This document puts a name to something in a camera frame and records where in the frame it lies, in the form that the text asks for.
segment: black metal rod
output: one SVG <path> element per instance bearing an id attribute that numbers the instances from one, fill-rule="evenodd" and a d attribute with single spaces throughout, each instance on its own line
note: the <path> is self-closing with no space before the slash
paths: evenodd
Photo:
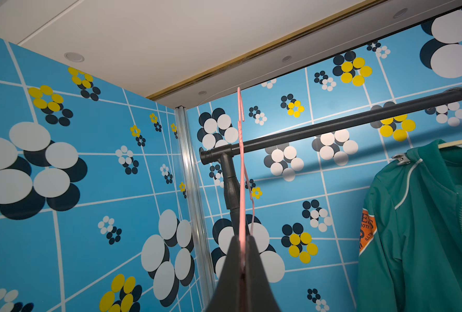
<path id="1" fill-rule="evenodd" d="M 302 140 L 316 135 L 351 128 L 373 121 L 384 120 L 387 118 L 409 114 L 435 106 L 446 105 L 453 102 L 462 101 L 462 89 L 450 90 L 447 92 L 434 94 L 408 102 L 393 105 L 389 108 L 374 109 L 351 116 L 346 116 L 334 120 L 329 120 L 314 125 L 292 129 L 281 133 L 271 134 L 262 138 L 253 139 L 243 143 L 245 153 L 256 151 L 270 146 Z M 240 145 L 225 145 L 212 148 L 208 151 L 200 150 L 202 164 L 206 165 L 217 161 L 222 153 L 231 152 L 232 155 L 240 153 Z"/>

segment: yellow circle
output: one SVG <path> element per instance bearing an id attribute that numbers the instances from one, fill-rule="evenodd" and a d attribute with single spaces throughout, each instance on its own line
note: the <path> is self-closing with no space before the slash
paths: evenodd
<path id="1" fill-rule="evenodd" d="M 78 70 L 74 69 L 73 67 L 68 67 L 68 72 L 71 73 L 73 76 L 78 75 Z"/>
<path id="2" fill-rule="evenodd" d="M 298 245 L 300 244 L 300 237 L 299 235 L 293 233 L 292 235 L 290 235 L 290 242 L 292 243 L 292 245 Z"/>
<path id="3" fill-rule="evenodd" d="M 115 302 L 115 293 L 113 291 L 109 291 L 101 298 L 99 301 L 99 311 L 106 312 Z"/>
<path id="4" fill-rule="evenodd" d="M 33 105 L 35 105 L 39 109 L 44 109 L 47 107 L 47 102 L 41 98 L 36 98 L 33 100 Z"/>
<path id="5" fill-rule="evenodd" d="M 343 83 L 350 83 L 352 81 L 352 75 L 350 72 L 344 72 L 340 79 Z"/>
<path id="6" fill-rule="evenodd" d="M 55 93 L 51 96 L 51 98 L 54 102 L 58 104 L 61 104 L 65 101 L 62 96 L 60 96 L 59 94 L 55 94 Z"/>
<path id="7" fill-rule="evenodd" d="M 42 91 L 42 93 L 44 93 L 45 95 L 52 95 L 53 93 L 51 87 L 48 85 L 41 86 L 40 91 Z"/>
<path id="8" fill-rule="evenodd" d="M 357 57 L 352 61 L 354 68 L 361 68 L 364 66 L 364 59 L 362 57 Z"/>
<path id="9" fill-rule="evenodd" d="M 389 125 L 384 125 L 380 127 L 380 134 L 386 138 L 390 137 L 393 132 L 394 132 L 394 129 L 392 129 L 392 127 Z"/>
<path id="10" fill-rule="evenodd" d="M 391 118 L 383 119 L 380 122 L 383 123 L 384 125 L 390 125 L 393 121 L 394 121 L 394 118 L 391 117 Z"/>
<path id="11" fill-rule="evenodd" d="M 300 234 L 300 240 L 301 240 L 304 244 L 309 244 L 309 243 L 312 241 L 311 234 L 309 234 L 309 233 L 307 233 L 307 232 L 304 232 L 304 233 Z"/>
<path id="12" fill-rule="evenodd" d="M 415 130 L 416 124 L 413 120 L 407 119 L 403 121 L 403 123 L 401 124 L 401 128 L 403 128 L 404 131 L 410 132 Z"/>
<path id="13" fill-rule="evenodd" d="M 117 304 L 114 304 L 109 310 L 108 312 L 120 312 L 120 306 Z"/>
<path id="14" fill-rule="evenodd" d="M 87 80 L 82 80 L 82 85 L 87 89 L 91 87 L 91 83 L 88 82 Z"/>
<path id="15" fill-rule="evenodd" d="M 61 107 L 59 106 L 58 103 L 56 102 L 49 102 L 47 107 L 52 110 L 53 112 L 59 112 L 61 110 Z"/>
<path id="16" fill-rule="evenodd" d="M 111 282 L 111 290 L 114 293 L 118 293 L 120 290 L 122 290 L 122 286 L 125 283 L 125 276 L 123 274 L 118 274 L 115 276 L 113 279 L 113 282 Z"/>
<path id="17" fill-rule="evenodd" d="M 136 285 L 136 278 L 131 276 L 125 281 L 124 292 L 130 294 Z"/>
<path id="18" fill-rule="evenodd" d="M 353 65 L 351 62 L 345 62 L 344 64 L 342 64 L 342 71 L 343 72 L 350 72 L 353 68 Z"/>
<path id="19" fill-rule="evenodd" d="M 408 135 L 406 134 L 406 131 L 404 131 L 403 129 L 397 129 L 396 131 L 394 131 L 393 137 L 394 140 L 402 142 L 406 140 Z"/>
<path id="20" fill-rule="evenodd" d="M 125 297 L 122 299 L 122 304 L 120 305 L 122 312 L 129 312 L 133 303 L 134 296 L 132 296 L 132 294 L 125 295 Z"/>
<path id="21" fill-rule="evenodd" d="M 297 246 L 290 246 L 290 248 L 288 249 L 288 252 L 290 253 L 290 256 L 294 257 L 294 258 L 297 258 L 299 253 L 300 253 L 300 250 L 298 249 Z"/>
<path id="22" fill-rule="evenodd" d="M 363 77 L 370 77 L 370 75 L 372 74 L 373 70 L 371 69 L 370 66 L 363 66 L 363 68 L 361 68 L 359 70 L 359 73 L 361 74 L 361 76 Z"/>
<path id="23" fill-rule="evenodd" d="M 303 251 L 300 253 L 299 255 L 299 259 L 300 261 L 302 261 L 303 263 L 309 263 L 311 262 L 311 256 L 309 255 L 309 253 Z"/>
<path id="24" fill-rule="evenodd" d="M 352 83 L 356 86 L 356 87 L 360 87 L 364 84 L 364 77 L 361 76 L 361 75 L 358 75 L 356 77 L 354 77 L 354 79 L 352 80 Z"/>
<path id="25" fill-rule="evenodd" d="M 72 81 L 74 84 L 82 84 L 82 79 L 78 78 L 77 76 L 73 76 Z"/>
<path id="26" fill-rule="evenodd" d="M 37 88 L 28 89 L 28 93 L 34 98 L 41 98 L 43 96 L 42 91 Z"/>
<path id="27" fill-rule="evenodd" d="M 406 118 L 408 118 L 408 115 L 407 115 L 407 114 L 394 117 L 394 119 L 395 119 L 396 121 L 404 121 L 404 120 L 406 120 Z"/>
<path id="28" fill-rule="evenodd" d="M 316 246 L 315 244 L 308 244 L 306 249 L 311 256 L 315 256 L 318 254 L 318 246 Z"/>

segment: metal clip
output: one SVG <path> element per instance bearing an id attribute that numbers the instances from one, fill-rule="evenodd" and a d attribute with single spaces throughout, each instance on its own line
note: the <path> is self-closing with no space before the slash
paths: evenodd
<path id="1" fill-rule="evenodd" d="M 394 155 L 392 156 L 392 159 L 396 159 L 398 161 L 398 166 L 407 165 L 411 162 L 411 160 L 406 156 L 406 153 Z"/>

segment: white ceiling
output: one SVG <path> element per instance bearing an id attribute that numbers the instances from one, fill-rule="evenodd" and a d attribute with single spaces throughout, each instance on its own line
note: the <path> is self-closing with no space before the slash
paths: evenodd
<path id="1" fill-rule="evenodd" d="M 0 0 L 0 37 L 147 96 L 361 1 Z M 389 0 L 158 102 L 193 107 L 460 5 Z M 73 63 L 66 52 L 85 61 Z M 290 62 L 281 62 L 285 55 Z"/>

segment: white piping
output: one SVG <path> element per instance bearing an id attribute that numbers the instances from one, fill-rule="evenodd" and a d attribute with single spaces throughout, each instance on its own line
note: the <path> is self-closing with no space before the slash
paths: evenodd
<path id="1" fill-rule="evenodd" d="M 423 161 L 423 159 L 419 159 L 416 163 L 413 164 L 413 166 L 411 166 L 410 171 L 408 171 L 408 177 L 406 178 L 406 192 L 404 193 L 403 199 L 401 199 L 401 201 L 396 205 L 396 207 L 394 207 L 394 209 L 398 209 L 399 206 L 401 206 L 401 204 L 404 203 L 404 200 L 408 196 L 408 190 L 410 189 L 410 176 L 411 176 L 411 173 L 418 166 L 418 164 L 421 163 L 422 161 Z"/>

